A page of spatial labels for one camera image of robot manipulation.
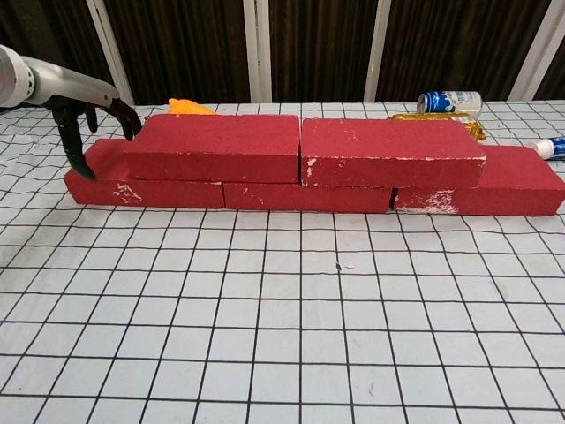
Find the red brick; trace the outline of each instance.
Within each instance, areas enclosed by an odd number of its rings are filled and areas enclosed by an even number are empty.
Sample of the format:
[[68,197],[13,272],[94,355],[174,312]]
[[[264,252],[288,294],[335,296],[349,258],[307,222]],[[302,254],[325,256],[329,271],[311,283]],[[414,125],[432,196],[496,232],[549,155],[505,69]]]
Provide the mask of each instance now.
[[306,186],[472,187],[485,152],[449,120],[305,119]]
[[306,187],[298,184],[223,185],[226,208],[384,213],[391,190],[370,187]]
[[298,181],[298,117],[157,115],[126,148],[132,176],[186,181]]
[[96,173],[88,181],[74,170],[64,182],[77,203],[95,205],[156,206],[164,208],[223,208],[221,183],[135,180],[124,160],[126,140],[98,140],[87,150]]
[[401,188],[395,209],[459,215],[553,215],[565,183],[531,148],[485,146],[486,167],[477,188]]

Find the brown curtain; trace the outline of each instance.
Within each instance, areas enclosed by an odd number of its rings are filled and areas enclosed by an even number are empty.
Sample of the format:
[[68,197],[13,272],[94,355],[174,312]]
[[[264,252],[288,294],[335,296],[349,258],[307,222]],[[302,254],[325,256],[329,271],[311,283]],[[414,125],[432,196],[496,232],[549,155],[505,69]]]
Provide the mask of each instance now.
[[565,39],[539,85],[535,100],[565,99]]
[[0,0],[0,44],[112,82],[84,1]]
[[378,0],[270,0],[274,102],[361,102]]
[[249,102],[243,3],[106,0],[137,104]]
[[506,100],[550,0],[393,0],[378,102],[434,89]]

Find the gold wrapper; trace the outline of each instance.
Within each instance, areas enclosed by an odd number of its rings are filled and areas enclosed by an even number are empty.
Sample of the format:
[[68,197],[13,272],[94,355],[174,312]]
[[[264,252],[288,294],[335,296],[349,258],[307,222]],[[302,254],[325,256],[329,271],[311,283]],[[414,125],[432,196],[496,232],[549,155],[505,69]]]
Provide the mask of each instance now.
[[389,119],[453,119],[454,121],[461,122],[467,127],[469,133],[475,140],[486,140],[485,130],[480,124],[469,117],[469,114],[463,112],[451,113],[398,113]]

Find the white bottle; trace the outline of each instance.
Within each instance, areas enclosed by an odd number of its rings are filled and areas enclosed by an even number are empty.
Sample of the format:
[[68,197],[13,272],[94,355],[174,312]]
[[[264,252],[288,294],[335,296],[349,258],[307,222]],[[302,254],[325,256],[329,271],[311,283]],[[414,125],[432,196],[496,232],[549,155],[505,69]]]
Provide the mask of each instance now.
[[554,157],[565,157],[565,137],[553,137],[552,139],[541,139],[527,145],[538,152],[542,159]]

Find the yellow toy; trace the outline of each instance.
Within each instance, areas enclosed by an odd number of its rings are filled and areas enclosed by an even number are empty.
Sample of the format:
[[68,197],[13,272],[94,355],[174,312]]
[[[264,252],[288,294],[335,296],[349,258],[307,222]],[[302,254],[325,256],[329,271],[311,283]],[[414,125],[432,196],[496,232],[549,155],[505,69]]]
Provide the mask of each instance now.
[[215,115],[215,112],[201,104],[186,99],[169,99],[170,115]]

